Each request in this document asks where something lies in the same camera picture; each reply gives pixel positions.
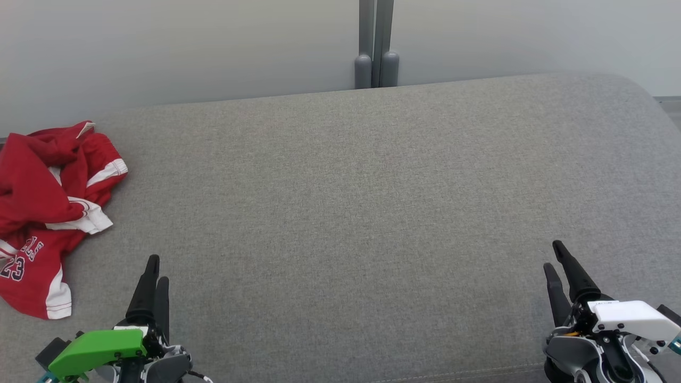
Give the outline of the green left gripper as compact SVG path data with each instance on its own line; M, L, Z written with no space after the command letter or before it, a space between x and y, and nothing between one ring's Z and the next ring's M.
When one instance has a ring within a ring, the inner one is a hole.
M159 275L160 257L152 254L127 308L127 319L112 329L79 334L73 341L56 338L56 354L47 358L48 373L57 380L87 380L87 372L97 368L122 371L130 363L160 358L164 342L170 341L170 310L169 278L158 280Z

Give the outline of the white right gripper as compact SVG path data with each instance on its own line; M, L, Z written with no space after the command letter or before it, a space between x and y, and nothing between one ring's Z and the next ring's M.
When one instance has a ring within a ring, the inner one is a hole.
M555 267L543 264L547 295L555 327L571 327L581 336L601 332L635 335L658 352L679 355L679 313L665 305L654 308L644 301L619 301L602 294L589 274L561 240L554 240L555 257L569 284L571 307Z

